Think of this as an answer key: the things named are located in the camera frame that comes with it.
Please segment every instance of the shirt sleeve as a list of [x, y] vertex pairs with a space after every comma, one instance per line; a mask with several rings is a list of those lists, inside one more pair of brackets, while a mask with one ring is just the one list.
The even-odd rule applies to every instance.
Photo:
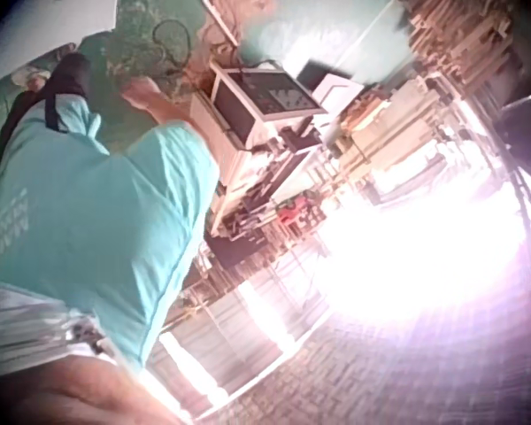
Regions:
[[153, 128], [125, 152], [136, 171], [193, 228], [206, 214], [219, 167], [206, 142], [183, 121]]

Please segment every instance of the man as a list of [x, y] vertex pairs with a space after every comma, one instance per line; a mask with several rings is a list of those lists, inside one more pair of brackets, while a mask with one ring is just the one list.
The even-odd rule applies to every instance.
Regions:
[[171, 423], [136, 377], [202, 241], [218, 166], [149, 78], [122, 96], [158, 127], [109, 154], [89, 67], [72, 53], [46, 82], [29, 75], [0, 135], [0, 400], [21, 423]]

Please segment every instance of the hand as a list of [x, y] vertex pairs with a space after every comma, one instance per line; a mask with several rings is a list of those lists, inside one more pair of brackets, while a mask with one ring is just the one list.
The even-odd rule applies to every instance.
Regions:
[[145, 111], [154, 97], [162, 97], [163, 92], [150, 77], [133, 78], [122, 90], [122, 97], [134, 108]]

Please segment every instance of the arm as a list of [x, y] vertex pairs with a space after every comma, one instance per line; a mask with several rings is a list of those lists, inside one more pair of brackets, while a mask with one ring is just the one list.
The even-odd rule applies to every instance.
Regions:
[[133, 79], [122, 91], [122, 97], [134, 108], [149, 113], [159, 124], [179, 120], [187, 122], [203, 138], [206, 147], [217, 160], [216, 152], [208, 143], [208, 136], [185, 112], [172, 104], [167, 96], [159, 89], [158, 85], [148, 77]]

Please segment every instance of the light blue shirt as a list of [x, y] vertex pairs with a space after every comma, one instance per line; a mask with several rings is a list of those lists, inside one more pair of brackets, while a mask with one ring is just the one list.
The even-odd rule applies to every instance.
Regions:
[[0, 282], [94, 313], [134, 367], [145, 364], [203, 240], [219, 169], [184, 122], [122, 154], [96, 140], [100, 117], [58, 96], [19, 123], [0, 167]]

